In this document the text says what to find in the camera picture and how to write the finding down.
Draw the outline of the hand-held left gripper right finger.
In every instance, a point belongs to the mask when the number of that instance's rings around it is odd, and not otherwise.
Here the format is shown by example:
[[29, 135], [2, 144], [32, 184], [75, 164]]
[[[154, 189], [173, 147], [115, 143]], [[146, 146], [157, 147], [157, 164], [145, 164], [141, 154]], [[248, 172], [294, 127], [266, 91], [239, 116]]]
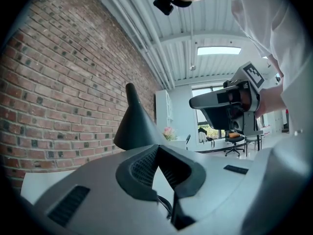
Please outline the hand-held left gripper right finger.
[[161, 145], [158, 160], [175, 182], [172, 220], [159, 229], [266, 229], [265, 149], [250, 161]]

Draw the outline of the white shelf cabinet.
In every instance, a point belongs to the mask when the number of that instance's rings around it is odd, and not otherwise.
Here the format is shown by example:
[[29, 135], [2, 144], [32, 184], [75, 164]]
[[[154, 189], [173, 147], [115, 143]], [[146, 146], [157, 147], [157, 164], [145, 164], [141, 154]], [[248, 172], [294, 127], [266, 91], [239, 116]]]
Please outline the white shelf cabinet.
[[161, 132], [174, 121], [171, 98], [166, 90], [156, 92], [156, 125]]

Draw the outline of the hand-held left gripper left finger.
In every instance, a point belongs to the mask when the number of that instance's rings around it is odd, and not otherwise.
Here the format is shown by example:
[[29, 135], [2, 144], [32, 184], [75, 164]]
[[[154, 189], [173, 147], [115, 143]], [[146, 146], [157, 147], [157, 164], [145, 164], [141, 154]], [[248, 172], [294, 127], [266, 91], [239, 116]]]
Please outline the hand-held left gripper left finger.
[[152, 184], [158, 145], [89, 162], [49, 188], [36, 216], [53, 235], [173, 235]]

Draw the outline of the black office chair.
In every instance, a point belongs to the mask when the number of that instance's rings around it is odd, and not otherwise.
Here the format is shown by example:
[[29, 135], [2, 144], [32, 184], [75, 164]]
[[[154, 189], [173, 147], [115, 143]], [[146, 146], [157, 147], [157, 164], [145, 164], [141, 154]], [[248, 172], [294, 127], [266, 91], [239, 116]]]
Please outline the black office chair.
[[[244, 136], [236, 133], [236, 132], [225, 132], [225, 141], [233, 144], [231, 148], [227, 148], [224, 150], [225, 156], [227, 157], [229, 153], [235, 152], [238, 155], [238, 158], [240, 157], [239, 150], [242, 150], [244, 153], [246, 152], [246, 139]], [[244, 141], [244, 148], [237, 148], [237, 143], [240, 141]]]

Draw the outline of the person's right forearm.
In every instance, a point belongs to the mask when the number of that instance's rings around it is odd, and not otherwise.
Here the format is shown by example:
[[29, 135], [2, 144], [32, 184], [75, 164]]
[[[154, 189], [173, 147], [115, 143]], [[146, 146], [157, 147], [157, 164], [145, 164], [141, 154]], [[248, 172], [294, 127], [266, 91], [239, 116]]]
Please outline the person's right forearm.
[[281, 111], [286, 109], [286, 105], [282, 100], [283, 84], [260, 90], [260, 104], [255, 112], [255, 117], [259, 118], [264, 114]]

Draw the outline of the person's right hand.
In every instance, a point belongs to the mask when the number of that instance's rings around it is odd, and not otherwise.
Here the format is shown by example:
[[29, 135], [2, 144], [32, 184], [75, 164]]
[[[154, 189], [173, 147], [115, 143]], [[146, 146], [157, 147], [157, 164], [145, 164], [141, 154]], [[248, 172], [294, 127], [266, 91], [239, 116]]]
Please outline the person's right hand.
[[230, 104], [241, 103], [242, 108], [247, 111], [251, 106], [251, 93], [249, 89], [234, 89], [228, 92]]

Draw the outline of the rectangular ceiling light panel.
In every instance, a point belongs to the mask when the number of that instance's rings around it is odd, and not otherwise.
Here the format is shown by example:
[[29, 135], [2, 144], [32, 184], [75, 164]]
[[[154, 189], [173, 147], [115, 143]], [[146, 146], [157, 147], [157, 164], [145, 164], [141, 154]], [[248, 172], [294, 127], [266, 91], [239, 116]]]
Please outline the rectangular ceiling light panel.
[[242, 49], [240, 47], [199, 47], [197, 55], [239, 55], [241, 50]]

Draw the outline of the bundle of white ceiling pipes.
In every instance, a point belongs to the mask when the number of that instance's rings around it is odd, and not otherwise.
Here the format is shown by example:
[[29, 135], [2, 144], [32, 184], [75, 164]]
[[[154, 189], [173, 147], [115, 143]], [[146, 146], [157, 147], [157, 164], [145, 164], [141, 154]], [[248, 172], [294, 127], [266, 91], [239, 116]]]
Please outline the bundle of white ceiling pipes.
[[127, 21], [129, 27], [140, 42], [143, 54], [149, 59], [152, 70], [156, 72], [163, 85], [168, 89], [175, 88], [175, 82], [169, 63], [153, 23], [141, 1], [111, 0]]

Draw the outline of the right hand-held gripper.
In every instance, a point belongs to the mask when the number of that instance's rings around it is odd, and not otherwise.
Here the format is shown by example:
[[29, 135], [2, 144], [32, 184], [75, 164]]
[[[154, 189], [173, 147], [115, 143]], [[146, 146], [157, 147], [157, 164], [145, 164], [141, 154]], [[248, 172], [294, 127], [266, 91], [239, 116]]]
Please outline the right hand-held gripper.
[[[231, 120], [243, 117], [243, 135], [256, 136], [261, 131], [256, 127], [255, 112], [260, 104], [260, 90], [265, 80], [251, 62], [239, 67], [231, 78], [231, 81], [235, 80], [236, 86], [195, 96], [189, 100], [189, 105], [193, 109], [200, 109], [210, 127], [216, 130], [231, 131]], [[251, 93], [251, 106], [247, 111], [240, 104], [239, 89], [243, 88]]]

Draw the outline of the person's light shirt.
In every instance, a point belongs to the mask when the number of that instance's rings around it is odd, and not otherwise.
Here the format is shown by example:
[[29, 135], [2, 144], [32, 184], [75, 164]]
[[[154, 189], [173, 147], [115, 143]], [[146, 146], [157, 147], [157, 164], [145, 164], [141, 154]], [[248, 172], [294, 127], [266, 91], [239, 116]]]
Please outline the person's light shirt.
[[313, 43], [288, 0], [231, 0], [231, 11], [261, 57], [277, 63], [291, 130], [313, 132]]

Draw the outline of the pink flower bouquet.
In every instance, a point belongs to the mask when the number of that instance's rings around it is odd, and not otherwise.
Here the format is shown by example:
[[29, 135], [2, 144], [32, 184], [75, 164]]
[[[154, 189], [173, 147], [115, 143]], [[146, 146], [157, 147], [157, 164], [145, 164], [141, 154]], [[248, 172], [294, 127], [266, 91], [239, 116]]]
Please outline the pink flower bouquet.
[[178, 138], [172, 127], [165, 127], [162, 134], [167, 141], [176, 141]]

